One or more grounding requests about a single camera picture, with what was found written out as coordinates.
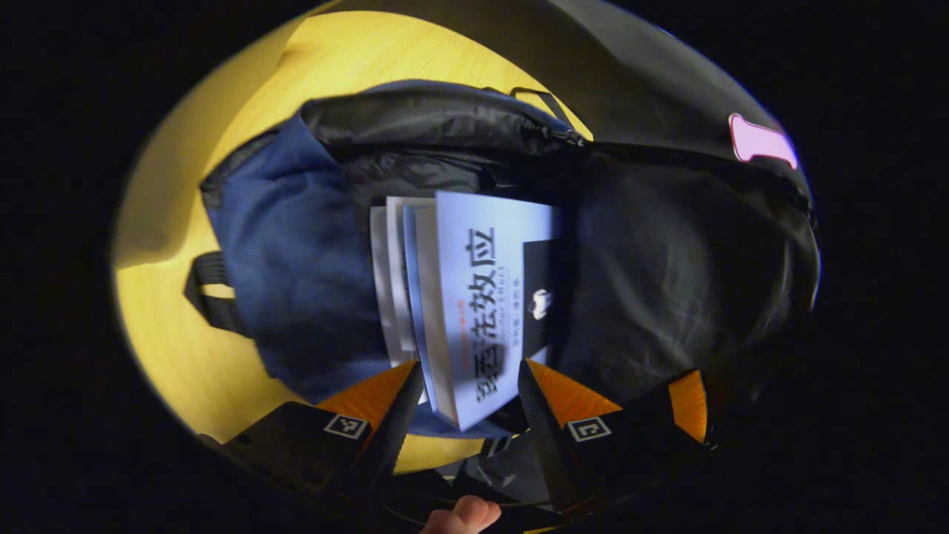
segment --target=logo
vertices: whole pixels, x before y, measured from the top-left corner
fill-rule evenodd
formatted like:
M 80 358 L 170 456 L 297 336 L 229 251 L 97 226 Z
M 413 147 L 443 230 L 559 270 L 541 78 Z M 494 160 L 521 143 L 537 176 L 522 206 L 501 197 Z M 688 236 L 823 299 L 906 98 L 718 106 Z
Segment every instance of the logo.
M 570 421 L 567 423 L 570 433 L 573 434 L 573 441 L 577 443 L 596 438 L 608 436 L 613 432 L 599 417 L 590 417 L 579 421 Z
M 541 320 L 547 315 L 547 310 L 553 301 L 553 294 L 546 289 L 538 289 L 534 292 L 533 300 L 528 304 L 528 312 L 533 314 L 534 319 Z
M 349 439 L 359 439 L 368 425 L 369 422 L 365 419 L 337 414 L 324 430 Z

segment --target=black nylon fabric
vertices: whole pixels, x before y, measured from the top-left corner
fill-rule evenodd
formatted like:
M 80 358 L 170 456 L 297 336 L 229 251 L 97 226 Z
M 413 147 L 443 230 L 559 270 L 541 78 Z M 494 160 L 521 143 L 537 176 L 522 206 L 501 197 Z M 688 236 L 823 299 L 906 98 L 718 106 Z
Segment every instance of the black nylon fabric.
M 720 365 L 810 309 L 820 263 L 807 218 L 760 193 L 593 154 L 577 214 L 557 367 L 614 402 Z

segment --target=wooden surface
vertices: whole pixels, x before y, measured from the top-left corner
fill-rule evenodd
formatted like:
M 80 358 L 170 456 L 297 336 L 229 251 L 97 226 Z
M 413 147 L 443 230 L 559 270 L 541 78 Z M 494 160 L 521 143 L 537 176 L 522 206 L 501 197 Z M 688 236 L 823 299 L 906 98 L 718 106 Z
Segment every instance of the wooden surface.
M 305 100 L 408 78 L 545 90 L 494 52 L 434 24 L 375 11 L 320 14 L 291 21 L 232 58 L 173 110 L 145 147 L 118 222 L 116 299 L 142 371 L 192 431 L 226 442 L 281 403 L 303 402 L 267 377 L 252 341 L 208 326 L 182 294 L 192 259 L 219 248 L 198 183 Z M 249 89 L 253 84 L 256 90 Z M 249 97 L 237 110 L 240 95 Z M 519 98 L 546 109 L 535 96 Z M 235 114 L 222 132 L 229 110 Z M 410 434 L 396 473 L 452 463 L 477 454 L 481 444 Z

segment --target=backpack handle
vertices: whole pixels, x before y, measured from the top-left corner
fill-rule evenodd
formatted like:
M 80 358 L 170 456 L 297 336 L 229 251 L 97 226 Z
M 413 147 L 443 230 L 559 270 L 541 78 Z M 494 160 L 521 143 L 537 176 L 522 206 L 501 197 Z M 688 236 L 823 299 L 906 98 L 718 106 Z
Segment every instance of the backpack handle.
M 493 91 L 495 93 L 504 94 L 503 92 L 495 89 L 494 87 L 481 87 L 481 88 L 483 88 L 486 91 Z M 553 112 L 554 117 L 569 124 L 571 128 L 573 127 L 573 123 L 570 122 L 570 119 L 567 117 L 567 113 L 560 106 L 560 103 L 557 102 L 557 99 L 553 98 L 552 94 L 546 91 L 542 91 L 540 89 L 529 89 L 527 87 L 515 87 L 511 89 L 511 94 L 509 96 L 513 96 L 514 98 L 517 98 L 517 93 L 530 93 L 530 94 L 535 94 L 539 96 L 541 101 L 544 102 L 544 105 L 546 105 L 550 109 L 550 111 Z
M 224 268 L 224 255 L 219 250 L 195 258 L 185 281 L 184 296 L 211 326 L 251 337 L 240 320 L 233 298 L 205 295 L 201 291 L 201 286 L 209 284 L 231 285 Z

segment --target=white book cover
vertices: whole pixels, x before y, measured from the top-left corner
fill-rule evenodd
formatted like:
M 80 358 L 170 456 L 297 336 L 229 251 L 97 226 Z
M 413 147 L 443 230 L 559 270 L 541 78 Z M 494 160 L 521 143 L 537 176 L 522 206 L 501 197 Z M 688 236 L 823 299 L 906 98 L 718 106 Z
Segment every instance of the white book cover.
M 423 361 L 427 360 L 422 370 L 426 373 L 425 385 L 430 392 L 432 412 L 457 426 L 455 396 L 451 391 L 451 362 L 448 360 L 442 312 L 435 212 L 434 207 L 419 208 L 415 212 L 419 294 L 425 333 Z
M 406 360 L 402 351 L 399 333 L 396 327 L 396 310 L 392 301 L 392 277 L 389 270 L 389 243 L 387 209 L 384 206 L 369 208 L 369 240 L 372 251 L 372 272 L 376 281 L 376 300 L 379 303 L 379 318 L 382 324 L 382 337 L 389 363 L 396 367 Z M 426 391 L 422 391 L 419 404 L 428 401 Z
M 392 305 L 395 310 L 396 332 L 399 335 L 401 354 L 396 365 L 418 358 L 412 311 L 409 298 L 407 273 L 405 271 L 405 235 L 403 232 L 402 206 L 433 205 L 434 199 L 389 197 L 385 200 L 386 233 L 389 243 L 389 277 L 392 283 Z
M 446 391 L 438 379 L 447 374 L 454 401 L 439 397 L 439 412 L 466 430 L 517 396 L 523 357 L 546 363 L 559 214 L 544 204 L 439 191 L 434 216 L 444 348 L 427 334 L 428 353 L 435 394 Z M 419 274 L 424 287 L 428 278 Z

